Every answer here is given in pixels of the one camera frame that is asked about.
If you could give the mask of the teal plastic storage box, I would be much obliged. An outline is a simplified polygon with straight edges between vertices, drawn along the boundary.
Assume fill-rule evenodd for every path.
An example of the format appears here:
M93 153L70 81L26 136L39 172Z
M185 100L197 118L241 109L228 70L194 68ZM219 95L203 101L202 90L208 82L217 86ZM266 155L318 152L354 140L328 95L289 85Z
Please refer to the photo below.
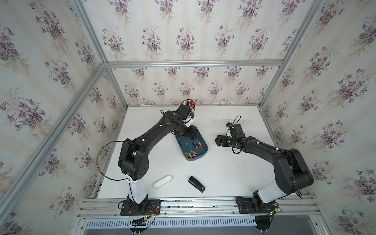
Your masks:
M195 161L204 157L209 148L198 128L191 125L190 129L192 131L189 138L175 135L175 139L185 159L188 161Z

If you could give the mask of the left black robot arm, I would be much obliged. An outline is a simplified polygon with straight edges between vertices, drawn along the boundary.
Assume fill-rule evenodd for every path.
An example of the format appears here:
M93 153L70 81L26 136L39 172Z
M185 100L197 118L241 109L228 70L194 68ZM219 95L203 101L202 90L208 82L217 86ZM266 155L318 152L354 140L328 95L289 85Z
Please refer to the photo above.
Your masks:
M149 169L149 153L169 133L194 139L193 128L188 126L193 118L193 110L180 105L177 110L164 112L160 120L141 136L123 141L118 166L129 180L128 198L131 202L136 205L147 202L148 194L143 178Z

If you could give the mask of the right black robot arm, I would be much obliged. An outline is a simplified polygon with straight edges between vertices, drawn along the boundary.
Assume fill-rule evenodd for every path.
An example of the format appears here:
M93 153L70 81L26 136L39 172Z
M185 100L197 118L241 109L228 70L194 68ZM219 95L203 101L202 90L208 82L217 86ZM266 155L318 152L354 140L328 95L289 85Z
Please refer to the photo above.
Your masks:
M297 149L277 148L251 136L237 139L218 135L215 143L220 147L230 147L253 154L273 166L275 180L253 193L254 207L269 204L314 183L314 177Z

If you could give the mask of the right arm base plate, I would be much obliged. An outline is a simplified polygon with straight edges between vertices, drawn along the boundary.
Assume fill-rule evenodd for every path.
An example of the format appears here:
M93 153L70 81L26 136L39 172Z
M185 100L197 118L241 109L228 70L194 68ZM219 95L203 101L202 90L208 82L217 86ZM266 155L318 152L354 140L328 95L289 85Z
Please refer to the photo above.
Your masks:
M238 196L235 198L240 214L268 214L273 215L278 211L279 204L275 201L263 203L258 197L244 198Z

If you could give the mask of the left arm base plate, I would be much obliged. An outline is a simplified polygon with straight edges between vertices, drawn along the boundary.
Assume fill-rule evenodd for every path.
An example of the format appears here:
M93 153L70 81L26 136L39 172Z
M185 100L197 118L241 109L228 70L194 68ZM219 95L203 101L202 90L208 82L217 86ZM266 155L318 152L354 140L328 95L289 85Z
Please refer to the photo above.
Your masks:
M147 200L139 205L130 199L126 199L118 204L118 208L121 216L160 215L161 202L161 200Z

